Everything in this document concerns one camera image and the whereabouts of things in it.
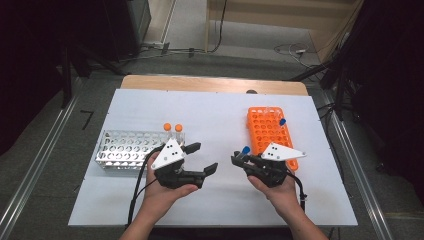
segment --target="white tabletop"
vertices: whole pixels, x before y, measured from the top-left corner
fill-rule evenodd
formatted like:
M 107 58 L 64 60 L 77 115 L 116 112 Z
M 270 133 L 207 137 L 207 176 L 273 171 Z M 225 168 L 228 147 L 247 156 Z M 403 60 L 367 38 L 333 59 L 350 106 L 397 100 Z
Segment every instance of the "white tabletop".
M 249 227 L 285 225 L 273 206 L 231 163 L 234 151 L 250 145 L 247 109 L 278 106 L 284 111 L 298 159 L 296 175 L 308 195 L 306 214 L 320 226 L 354 226 L 357 221 L 311 97 L 213 92 L 124 90 L 115 92 L 103 130 L 161 131 L 181 123 L 186 143 L 202 143 L 186 157 L 185 169 L 202 171 L 218 162 L 203 188 L 178 200 L 158 226 Z M 97 146 L 81 185 L 70 226 L 122 226 L 136 183 L 135 173 L 104 170 Z M 142 201 L 140 195 L 134 216 Z

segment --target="test tube rack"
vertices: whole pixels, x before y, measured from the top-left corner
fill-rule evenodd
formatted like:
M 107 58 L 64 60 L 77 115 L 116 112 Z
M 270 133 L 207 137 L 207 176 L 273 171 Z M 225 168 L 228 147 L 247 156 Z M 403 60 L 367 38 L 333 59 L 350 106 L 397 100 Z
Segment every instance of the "test tube rack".
M 247 113 L 247 128 L 249 129 L 252 153 L 263 153 L 271 142 L 293 148 L 287 123 L 280 125 L 284 119 L 280 107 L 251 107 Z M 299 168 L 296 159 L 286 160 L 291 170 Z
M 145 157 L 169 138 L 184 143 L 183 132 L 105 130 L 102 134 L 95 161 L 104 169 L 140 170 Z

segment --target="orange test tube rack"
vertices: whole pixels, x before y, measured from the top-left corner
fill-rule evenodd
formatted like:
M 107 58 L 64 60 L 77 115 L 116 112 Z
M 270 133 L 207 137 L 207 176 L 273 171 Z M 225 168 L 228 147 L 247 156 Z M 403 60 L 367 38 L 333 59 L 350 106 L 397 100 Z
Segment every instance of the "orange test tube rack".
M 249 129 L 252 153 L 263 153 L 271 142 L 293 148 L 287 123 L 280 126 L 284 118 L 279 107 L 251 107 L 247 113 L 247 128 Z M 291 170 L 299 168 L 296 159 L 286 160 Z

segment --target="blue cap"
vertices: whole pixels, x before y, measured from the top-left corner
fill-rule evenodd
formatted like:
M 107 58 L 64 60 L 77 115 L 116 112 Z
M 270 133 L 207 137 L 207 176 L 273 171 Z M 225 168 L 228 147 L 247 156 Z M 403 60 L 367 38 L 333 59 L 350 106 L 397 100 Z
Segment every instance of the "blue cap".
M 286 119 L 282 118 L 282 119 L 280 120 L 280 126 L 283 126 L 285 123 L 286 123 Z
M 250 148 L 248 146 L 245 146 L 241 152 L 243 154 L 248 154 L 250 152 Z

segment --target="orange cap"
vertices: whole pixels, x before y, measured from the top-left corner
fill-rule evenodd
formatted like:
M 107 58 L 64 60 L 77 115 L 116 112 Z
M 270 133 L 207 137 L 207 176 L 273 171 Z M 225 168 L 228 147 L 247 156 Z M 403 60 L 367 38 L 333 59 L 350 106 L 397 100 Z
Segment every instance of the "orange cap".
M 169 123 L 165 123 L 165 124 L 163 125 L 163 129 L 164 129 L 165 131 L 171 131 L 171 124 L 169 124 Z
M 183 130 L 183 125 L 181 125 L 181 124 L 175 125 L 175 131 L 176 132 L 181 132 L 182 130 Z

